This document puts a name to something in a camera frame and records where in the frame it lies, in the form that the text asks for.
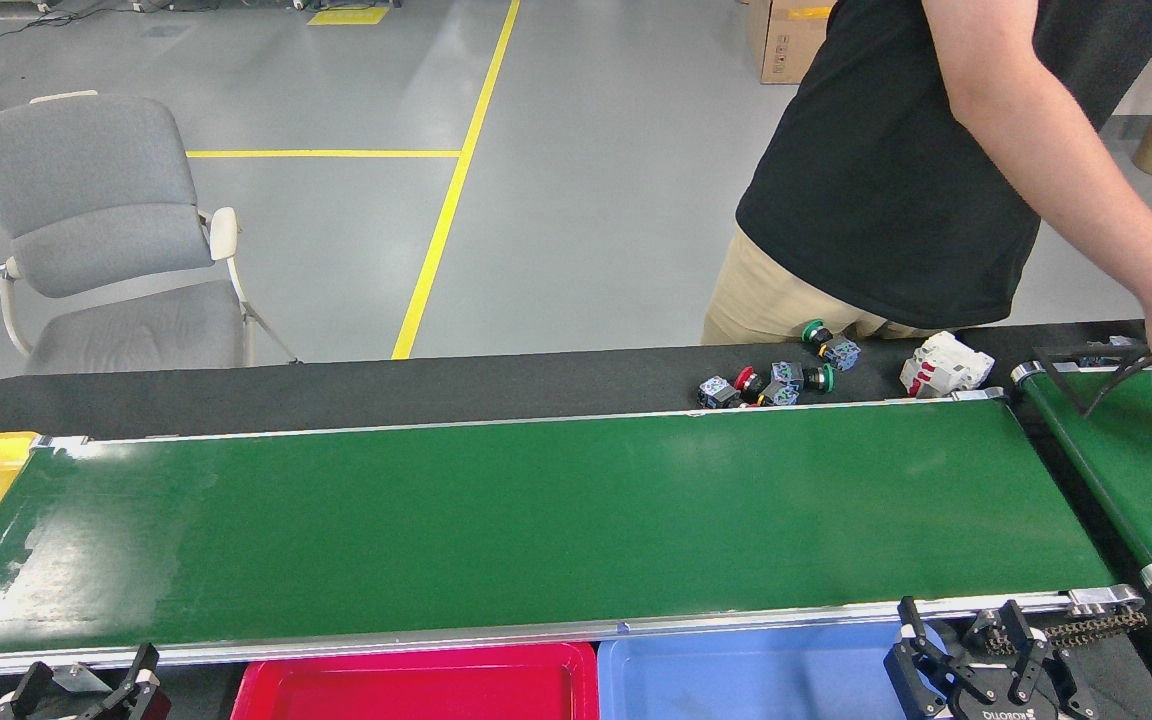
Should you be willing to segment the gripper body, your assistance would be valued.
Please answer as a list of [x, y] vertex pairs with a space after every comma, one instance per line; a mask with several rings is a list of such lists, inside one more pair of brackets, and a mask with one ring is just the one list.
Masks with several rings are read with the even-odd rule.
[[1046, 700], [1016, 705], [1007, 698], [993, 703], [979, 702], [978, 698], [956, 698], [948, 702], [948, 710], [955, 719], [1060, 719], [1058, 707]]

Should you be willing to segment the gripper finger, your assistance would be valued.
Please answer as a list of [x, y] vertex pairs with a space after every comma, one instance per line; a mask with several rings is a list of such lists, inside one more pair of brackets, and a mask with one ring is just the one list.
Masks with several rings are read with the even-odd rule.
[[[1070, 652], [1059, 650], [1043, 630], [1030, 626], [1014, 600], [1001, 606], [1001, 621], [1018, 655], [1007, 691], [1009, 700], [1024, 708], [1033, 707], [1037, 719], [1096, 719], [1096, 703], [1085, 692], [1082, 666]], [[1036, 700], [1036, 687], [1043, 676], [1051, 680], [1056, 702]]]
[[88, 706], [82, 719], [168, 719], [172, 702], [156, 675], [159, 657], [154, 644], [143, 643], [123, 683], [104, 700]]
[[929, 641], [914, 597], [899, 602], [899, 638], [884, 657], [884, 670], [908, 719], [954, 719], [957, 711], [958, 662]]
[[14, 691], [0, 698], [0, 719], [26, 719], [33, 714], [41, 698], [50, 694], [52, 679], [54, 670], [50, 665], [41, 661], [29, 665]]

